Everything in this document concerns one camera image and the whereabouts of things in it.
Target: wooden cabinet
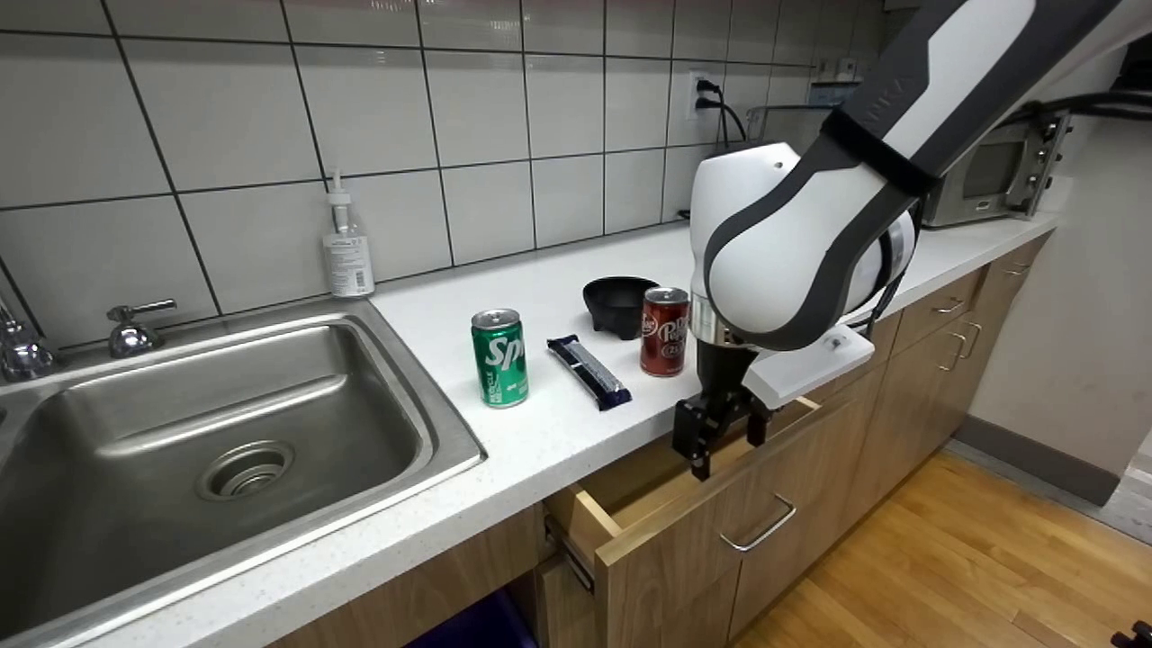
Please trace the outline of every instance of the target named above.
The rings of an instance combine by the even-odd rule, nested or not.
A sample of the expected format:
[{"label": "wooden cabinet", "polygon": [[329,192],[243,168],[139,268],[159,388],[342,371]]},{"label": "wooden cabinet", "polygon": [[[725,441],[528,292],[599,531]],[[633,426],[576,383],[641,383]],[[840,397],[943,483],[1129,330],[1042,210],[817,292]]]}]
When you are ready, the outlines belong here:
[{"label": "wooden cabinet", "polygon": [[859,448],[846,520],[864,520],[965,420],[1042,244],[1043,238],[903,315],[895,352]]},{"label": "wooden cabinet", "polygon": [[741,540],[747,561],[731,613],[738,636],[774,597],[780,597],[850,525],[844,499],[852,490],[852,454],[864,443],[877,373],[852,377],[835,391],[827,417],[795,432],[779,466],[747,485],[747,513],[760,516],[755,538]]},{"label": "wooden cabinet", "polygon": [[480,597],[509,587],[551,556],[545,516],[528,508],[414,574],[321,616],[277,642],[281,648],[407,643]]},{"label": "wooden cabinet", "polygon": [[876,359],[779,414],[696,483],[655,443],[547,504],[592,574],[537,577],[547,648],[726,643],[963,426],[1013,300],[1043,243],[881,322]]},{"label": "wooden cabinet", "polygon": [[545,568],[539,643],[726,643],[844,532],[850,448],[876,388],[877,373],[856,371],[786,408],[766,448],[735,437],[718,449],[708,483],[655,443],[555,496],[547,516],[592,593],[579,601],[576,577]]}]

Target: black cup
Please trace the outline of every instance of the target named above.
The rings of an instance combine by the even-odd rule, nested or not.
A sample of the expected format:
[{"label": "black cup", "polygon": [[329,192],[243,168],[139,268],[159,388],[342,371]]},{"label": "black cup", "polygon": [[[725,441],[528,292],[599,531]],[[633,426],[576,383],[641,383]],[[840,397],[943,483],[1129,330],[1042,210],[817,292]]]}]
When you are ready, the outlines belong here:
[{"label": "black cup", "polygon": [[641,339],[645,292],[655,280],[645,276],[599,276],[583,285],[583,305],[595,330],[613,330],[618,339]]}]

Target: faucet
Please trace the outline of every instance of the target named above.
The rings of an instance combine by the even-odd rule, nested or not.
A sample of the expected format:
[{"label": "faucet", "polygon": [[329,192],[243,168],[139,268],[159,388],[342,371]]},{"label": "faucet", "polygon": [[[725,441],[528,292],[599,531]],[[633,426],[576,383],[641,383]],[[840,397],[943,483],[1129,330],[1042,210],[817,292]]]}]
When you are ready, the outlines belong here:
[{"label": "faucet", "polygon": [[139,325],[139,315],[173,311],[177,300],[139,301],[139,305],[111,305],[107,322],[117,322],[107,335],[107,358],[139,358],[162,345],[159,330]]},{"label": "faucet", "polygon": [[54,349],[0,300],[0,371],[12,383],[34,383],[49,371],[54,359]]}]

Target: baseboard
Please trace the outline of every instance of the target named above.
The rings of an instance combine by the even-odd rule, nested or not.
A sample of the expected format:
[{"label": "baseboard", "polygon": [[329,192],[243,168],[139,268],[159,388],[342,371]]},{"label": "baseboard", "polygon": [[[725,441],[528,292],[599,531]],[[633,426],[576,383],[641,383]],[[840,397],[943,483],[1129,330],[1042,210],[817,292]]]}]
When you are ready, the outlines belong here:
[{"label": "baseboard", "polygon": [[1029,471],[1035,478],[1043,478],[1073,496],[1083,496],[1098,508],[1109,504],[1114,490],[1120,485],[1120,474],[1103,471],[1087,460],[1077,460],[1061,449],[1042,448],[1042,443],[1014,437],[1000,426],[989,426],[983,417],[967,417],[955,441],[1005,460],[1018,471]]}]

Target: red soda can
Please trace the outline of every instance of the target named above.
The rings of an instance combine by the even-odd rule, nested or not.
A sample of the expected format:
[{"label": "red soda can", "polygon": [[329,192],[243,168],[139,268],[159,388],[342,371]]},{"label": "red soda can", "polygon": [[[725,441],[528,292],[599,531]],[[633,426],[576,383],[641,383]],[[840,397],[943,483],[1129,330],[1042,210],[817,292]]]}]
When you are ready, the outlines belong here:
[{"label": "red soda can", "polygon": [[649,289],[641,317],[641,366],[649,373],[682,373],[687,345],[687,292],[682,289]]}]

